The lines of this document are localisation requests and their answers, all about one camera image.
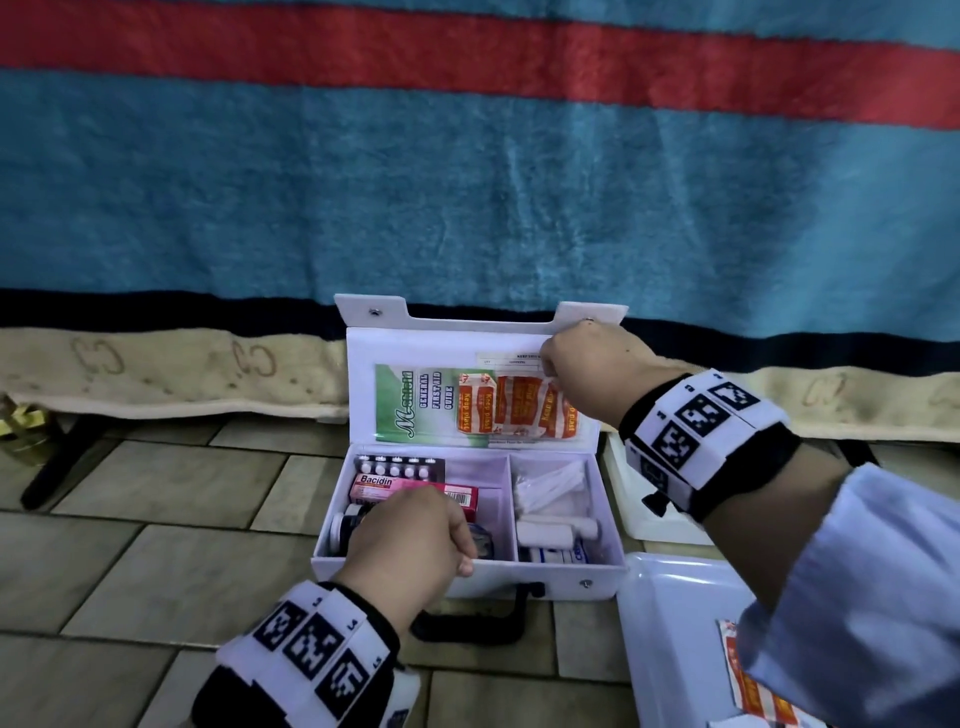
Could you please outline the person's left hand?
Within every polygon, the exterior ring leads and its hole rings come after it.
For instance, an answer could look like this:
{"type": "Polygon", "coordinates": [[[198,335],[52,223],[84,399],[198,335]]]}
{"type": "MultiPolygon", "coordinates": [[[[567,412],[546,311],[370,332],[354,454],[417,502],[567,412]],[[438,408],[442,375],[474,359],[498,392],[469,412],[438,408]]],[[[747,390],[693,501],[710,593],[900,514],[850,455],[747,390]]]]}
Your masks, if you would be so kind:
{"type": "Polygon", "coordinates": [[[372,605],[403,636],[458,577],[449,518],[465,515],[436,489],[393,494],[375,505],[353,533],[332,582],[372,605]]]}

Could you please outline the person's right hand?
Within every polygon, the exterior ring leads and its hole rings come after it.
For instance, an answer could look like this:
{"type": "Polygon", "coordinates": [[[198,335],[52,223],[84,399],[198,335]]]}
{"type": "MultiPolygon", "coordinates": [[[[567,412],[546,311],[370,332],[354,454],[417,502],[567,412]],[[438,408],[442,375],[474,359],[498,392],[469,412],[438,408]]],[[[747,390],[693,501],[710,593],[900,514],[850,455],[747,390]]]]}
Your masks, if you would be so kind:
{"type": "Polygon", "coordinates": [[[660,356],[619,325],[579,321],[564,332],[575,332],[577,400],[582,415],[618,428],[630,408],[663,383],[699,368],[660,356]]]}

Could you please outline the white first aid box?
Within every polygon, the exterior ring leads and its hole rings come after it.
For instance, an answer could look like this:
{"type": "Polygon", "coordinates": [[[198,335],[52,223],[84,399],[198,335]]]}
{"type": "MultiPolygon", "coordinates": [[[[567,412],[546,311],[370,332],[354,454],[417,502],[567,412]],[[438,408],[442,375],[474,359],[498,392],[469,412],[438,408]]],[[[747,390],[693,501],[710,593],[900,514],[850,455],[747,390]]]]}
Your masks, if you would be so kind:
{"type": "Polygon", "coordinates": [[[486,447],[379,443],[375,439],[375,365],[458,368],[483,372],[478,353],[533,352],[575,323],[585,320],[618,325],[628,306],[601,302],[562,301],[549,321],[480,321],[426,318],[410,314],[403,297],[337,294],[337,309],[346,326],[345,343],[349,394],[349,449],[343,458],[311,566],[318,580],[332,577],[344,559],[331,557],[329,533],[333,516],[350,504],[356,477],[355,455],[403,455],[442,458],[446,480],[479,489],[476,522],[495,544],[495,559],[476,563],[473,576],[457,578],[447,591],[450,599],[506,598],[517,585],[543,582],[548,601],[606,601],[618,591],[626,574],[625,554],[597,462],[600,424],[580,418],[573,439],[534,439],[486,436],[486,447]],[[588,478],[583,497],[586,516],[599,522],[597,540],[583,540],[590,564],[531,564],[520,557],[515,530],[514,477],[522,463],[567,463],[581,460],[588,478]]]}

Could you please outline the person's right forearm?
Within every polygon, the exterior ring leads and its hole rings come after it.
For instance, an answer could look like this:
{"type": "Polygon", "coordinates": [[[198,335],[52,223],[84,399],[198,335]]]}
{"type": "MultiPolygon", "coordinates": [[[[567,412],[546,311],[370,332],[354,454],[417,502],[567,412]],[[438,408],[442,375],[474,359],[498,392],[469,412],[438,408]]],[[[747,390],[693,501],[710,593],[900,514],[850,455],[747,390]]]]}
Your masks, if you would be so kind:
{"type": "Polygon", "coordinates": [[[803,443],[769,483],[730,497],[702,522],[769,614],[851,472],[843,458],[803,443]]]}

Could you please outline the white paper list sheet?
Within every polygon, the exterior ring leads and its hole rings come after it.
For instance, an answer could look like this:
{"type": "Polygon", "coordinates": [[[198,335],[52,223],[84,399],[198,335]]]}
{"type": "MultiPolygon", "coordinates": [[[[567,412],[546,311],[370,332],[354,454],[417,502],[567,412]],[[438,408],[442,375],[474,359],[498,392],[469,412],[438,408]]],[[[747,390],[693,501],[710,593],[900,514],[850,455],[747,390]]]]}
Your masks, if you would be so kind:
{"type": "Polygon", "coordinates": [[[476,366],[490,370],[499,376],[540,377],[546,371],[542,358],[537,352],[493,351],[478,352],[476,366]]]}

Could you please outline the pink medicine carton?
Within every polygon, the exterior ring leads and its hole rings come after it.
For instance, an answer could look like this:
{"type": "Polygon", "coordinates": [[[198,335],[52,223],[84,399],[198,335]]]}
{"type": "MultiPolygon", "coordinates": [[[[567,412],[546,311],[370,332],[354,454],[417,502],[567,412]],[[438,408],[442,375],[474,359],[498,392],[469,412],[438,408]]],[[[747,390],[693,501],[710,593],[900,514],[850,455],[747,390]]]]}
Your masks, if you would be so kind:
{"type": "Polygon", "coordinates": [[[360,473],[350,486],[349,500],[351,504],[380,504],[398,492],[424,487],[449,497],[459,504],[468,523],[476,523],[479,489],[474,486],[360,473]]]}

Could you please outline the white bandage roll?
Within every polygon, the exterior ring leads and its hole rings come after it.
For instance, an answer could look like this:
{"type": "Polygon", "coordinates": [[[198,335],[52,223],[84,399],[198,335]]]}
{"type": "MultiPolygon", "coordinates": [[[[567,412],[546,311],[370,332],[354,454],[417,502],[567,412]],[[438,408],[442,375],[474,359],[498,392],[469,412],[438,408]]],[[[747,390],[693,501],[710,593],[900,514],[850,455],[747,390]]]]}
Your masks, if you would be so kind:
{"type": "Polygon", "coordinates": [[[517,542],[527,549],[572,550],[600,536],[599,521],[589,516],[527,515],[514,522],[517,542]]]}

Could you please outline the white blue small carton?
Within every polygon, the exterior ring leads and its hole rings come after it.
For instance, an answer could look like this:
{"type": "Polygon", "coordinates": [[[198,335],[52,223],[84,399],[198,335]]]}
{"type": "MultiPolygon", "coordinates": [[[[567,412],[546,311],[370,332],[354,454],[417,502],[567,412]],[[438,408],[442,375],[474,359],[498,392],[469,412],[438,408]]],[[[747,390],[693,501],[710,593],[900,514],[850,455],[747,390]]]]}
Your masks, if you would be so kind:
{"type": "Polygon", "coordinates": [[[574,540],[569,549],[526,547],[519,548],[520,560],[531,564],[583,566],[592,563],[582,540],[574,540]]]}

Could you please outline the white pill blister pack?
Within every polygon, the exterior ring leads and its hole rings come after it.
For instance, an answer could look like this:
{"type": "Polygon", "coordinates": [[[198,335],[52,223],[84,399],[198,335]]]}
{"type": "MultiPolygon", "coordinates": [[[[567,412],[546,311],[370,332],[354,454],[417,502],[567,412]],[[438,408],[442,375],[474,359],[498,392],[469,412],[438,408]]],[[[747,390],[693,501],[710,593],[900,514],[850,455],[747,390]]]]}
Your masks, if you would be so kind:
{"type": "Polygon", "coordinates": [[[393,480],[447,482],[443,458],[359,454],[352,458],[359,483],[386,485],[393,480]]]}

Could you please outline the clear gauze packet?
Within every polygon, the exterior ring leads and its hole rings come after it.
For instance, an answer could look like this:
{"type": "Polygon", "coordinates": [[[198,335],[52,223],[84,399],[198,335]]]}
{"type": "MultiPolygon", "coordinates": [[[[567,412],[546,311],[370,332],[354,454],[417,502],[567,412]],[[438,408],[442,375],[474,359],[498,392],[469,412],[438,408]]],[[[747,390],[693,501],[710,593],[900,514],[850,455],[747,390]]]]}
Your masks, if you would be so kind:
{"type": "Polygon", "coordinates": [[[519,515],[542,515],[558,508],[570,515],[585,515],[589,508],[586,466],[581,460],[566,463],[532,461],[517,466],[513,478],[513,503],[519,515]]]}

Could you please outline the dark bottle with white cap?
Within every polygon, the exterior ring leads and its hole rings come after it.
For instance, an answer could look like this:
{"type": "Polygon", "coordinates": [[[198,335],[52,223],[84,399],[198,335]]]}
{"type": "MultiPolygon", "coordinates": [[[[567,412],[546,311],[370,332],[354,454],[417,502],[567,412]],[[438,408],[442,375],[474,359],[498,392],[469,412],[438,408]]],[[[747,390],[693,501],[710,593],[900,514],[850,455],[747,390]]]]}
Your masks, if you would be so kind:
{"type": "Polygon", "coordinates": [[[329,556],[346,558],[354,532],[375,507],[374,503],[351,503],[333,516],[328,533],[329,556]]]}

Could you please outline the green white guide leaflet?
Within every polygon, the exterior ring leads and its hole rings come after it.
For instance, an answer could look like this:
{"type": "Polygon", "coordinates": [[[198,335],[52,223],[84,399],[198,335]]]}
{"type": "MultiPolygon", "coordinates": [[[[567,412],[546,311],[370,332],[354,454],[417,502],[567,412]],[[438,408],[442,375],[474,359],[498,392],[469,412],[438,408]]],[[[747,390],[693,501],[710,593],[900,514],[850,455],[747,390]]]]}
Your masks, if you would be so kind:
{"type": "Polygon", "coordinates": [[[486,448],[459,426],[458,368],[374,365],[374,439],[396,445],[486,448]]]}

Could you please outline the right marker wristband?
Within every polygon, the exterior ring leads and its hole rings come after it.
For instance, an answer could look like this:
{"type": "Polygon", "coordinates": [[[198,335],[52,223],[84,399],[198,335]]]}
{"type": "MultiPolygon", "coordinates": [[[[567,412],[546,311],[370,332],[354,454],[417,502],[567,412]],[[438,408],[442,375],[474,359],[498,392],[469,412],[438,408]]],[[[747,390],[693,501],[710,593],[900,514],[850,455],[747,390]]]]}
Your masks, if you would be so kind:
{"type": "Polygon", "coordinates": [[[655,387],[618,433],[628,465],[654,488],[644,506],[662,517],[672,505],[699,525],[773,480],[802,442],[782,408],[714,369],[655,387]]]}

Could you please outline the marker wristband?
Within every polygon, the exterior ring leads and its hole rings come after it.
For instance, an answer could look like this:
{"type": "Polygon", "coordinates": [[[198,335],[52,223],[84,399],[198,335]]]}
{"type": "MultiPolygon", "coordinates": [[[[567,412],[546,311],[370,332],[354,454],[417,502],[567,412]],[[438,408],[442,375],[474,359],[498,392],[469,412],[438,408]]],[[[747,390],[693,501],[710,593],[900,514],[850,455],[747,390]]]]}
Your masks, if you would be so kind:
{"type": "Polygon", "coordinates": [[[699,525],[773,480],[802,442],[782,408],[714,369],[655,387],[618,433],[628,465],[654,488],[644,506],[662,517],[672,505],[699,525]]]}
{"type": "Polygon", "coordinates": [[[409,728],[421,677],[366,599],[304,581],[222,645],[190,711],[195,728],[409,728]]]}

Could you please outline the left marker wristband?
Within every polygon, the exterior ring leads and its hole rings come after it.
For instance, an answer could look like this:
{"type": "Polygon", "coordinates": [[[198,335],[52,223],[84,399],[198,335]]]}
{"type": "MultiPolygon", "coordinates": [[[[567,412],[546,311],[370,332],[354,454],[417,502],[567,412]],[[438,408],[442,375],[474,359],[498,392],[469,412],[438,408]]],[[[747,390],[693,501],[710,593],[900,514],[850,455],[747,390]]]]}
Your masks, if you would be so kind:
{"type": "Polygon", "coordinates": [[[366,599],[304,581],[222,645],[190,711],[195,728],[409,728],[421,677],[366,599]]]}

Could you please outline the blue red striped blanket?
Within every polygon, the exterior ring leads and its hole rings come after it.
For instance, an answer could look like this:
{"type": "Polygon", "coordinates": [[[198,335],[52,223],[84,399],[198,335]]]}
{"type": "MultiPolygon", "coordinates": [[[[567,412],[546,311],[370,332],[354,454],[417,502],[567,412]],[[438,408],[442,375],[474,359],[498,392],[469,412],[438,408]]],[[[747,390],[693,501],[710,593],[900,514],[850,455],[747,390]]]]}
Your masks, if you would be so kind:
{"type": "Polygon", "coordinates": [[[960,0],[0,0],[0,327],[336,294],[960,372],[960,0]]]}

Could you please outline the large white plastic tray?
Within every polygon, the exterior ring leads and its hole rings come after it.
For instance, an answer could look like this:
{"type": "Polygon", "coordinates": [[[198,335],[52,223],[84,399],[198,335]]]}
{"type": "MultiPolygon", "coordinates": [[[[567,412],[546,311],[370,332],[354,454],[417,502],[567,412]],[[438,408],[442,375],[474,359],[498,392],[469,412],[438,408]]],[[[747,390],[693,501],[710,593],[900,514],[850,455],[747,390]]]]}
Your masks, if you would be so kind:
{"type": "Polygon", "coordinates": [[[742,719],[719,623],[753,601],[725,562],[633,552],[617,605],[640,728],[766,728],[742,719]]]}

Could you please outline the orange white plaster packet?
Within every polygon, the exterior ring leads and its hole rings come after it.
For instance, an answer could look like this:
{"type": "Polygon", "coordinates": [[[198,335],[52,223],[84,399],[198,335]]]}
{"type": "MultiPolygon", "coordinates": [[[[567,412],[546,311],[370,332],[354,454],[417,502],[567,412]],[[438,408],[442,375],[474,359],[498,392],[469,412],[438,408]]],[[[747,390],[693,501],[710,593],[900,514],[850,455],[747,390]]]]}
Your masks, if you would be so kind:
{"type": "Polygon", "coordinates": [[[746,673],[738,654],[738,625],[719,619],[717,629],[731,697],[739,713],[716,728],[802,728],[799,713],[791,704],[746,673]]]}

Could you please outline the cream printed mattress edge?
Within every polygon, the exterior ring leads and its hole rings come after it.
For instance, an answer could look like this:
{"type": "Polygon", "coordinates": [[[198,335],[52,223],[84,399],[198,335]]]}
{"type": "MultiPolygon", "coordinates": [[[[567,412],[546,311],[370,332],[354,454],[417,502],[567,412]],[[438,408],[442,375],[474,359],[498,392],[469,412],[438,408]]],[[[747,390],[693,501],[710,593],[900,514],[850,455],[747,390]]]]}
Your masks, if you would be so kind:
{"type": "MultiPolygon", "coordinates": [[[[0,328],[0,393],[55,412],[159,420],[254,413],[342,423],[347,345],[215,329],[104,334],[0,328]]],[[[835,367],[734,370],[809,439],[960,445],[960,370],[923,377],[835,367]]]]}

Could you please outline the light blue shirt sleeve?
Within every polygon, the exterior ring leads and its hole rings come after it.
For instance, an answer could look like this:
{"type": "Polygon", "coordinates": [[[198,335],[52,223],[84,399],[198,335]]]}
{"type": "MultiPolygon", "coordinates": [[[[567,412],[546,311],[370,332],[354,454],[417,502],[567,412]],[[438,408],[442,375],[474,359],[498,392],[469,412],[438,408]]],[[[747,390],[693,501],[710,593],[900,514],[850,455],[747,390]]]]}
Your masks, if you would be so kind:
{"type": "Polygon", "coordinates": [[[960,502],[873,464],[844,481],[741,666],[835,728],[960,728],[960,502]]]}

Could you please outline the black bar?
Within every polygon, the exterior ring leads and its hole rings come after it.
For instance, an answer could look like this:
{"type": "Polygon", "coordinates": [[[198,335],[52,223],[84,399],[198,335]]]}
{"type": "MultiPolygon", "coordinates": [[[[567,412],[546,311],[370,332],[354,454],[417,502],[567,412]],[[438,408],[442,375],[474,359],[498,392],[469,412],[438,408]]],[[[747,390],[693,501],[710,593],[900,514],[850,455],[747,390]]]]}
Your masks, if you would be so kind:
{"type": "Polygon", "coordinates": [[[65,482],[84,454],[109,428],[110,419],[100,415],[78,416],[72,427],[59,439],[54,454],[20,495],[25,511],[38,510],[65,482]]]}

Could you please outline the brass padlock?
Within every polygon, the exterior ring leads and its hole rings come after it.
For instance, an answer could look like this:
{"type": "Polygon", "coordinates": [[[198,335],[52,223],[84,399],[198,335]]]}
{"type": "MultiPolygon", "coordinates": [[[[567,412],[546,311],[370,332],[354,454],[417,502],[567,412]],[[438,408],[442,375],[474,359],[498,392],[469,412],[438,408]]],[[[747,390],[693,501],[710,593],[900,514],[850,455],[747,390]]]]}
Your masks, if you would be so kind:
{"type": "Polygon", "coordinates": [[[65,438],[55,416],[36,404],[18,404],[0,392],[0,452],[31,467],[42,467],[65,438]]]}

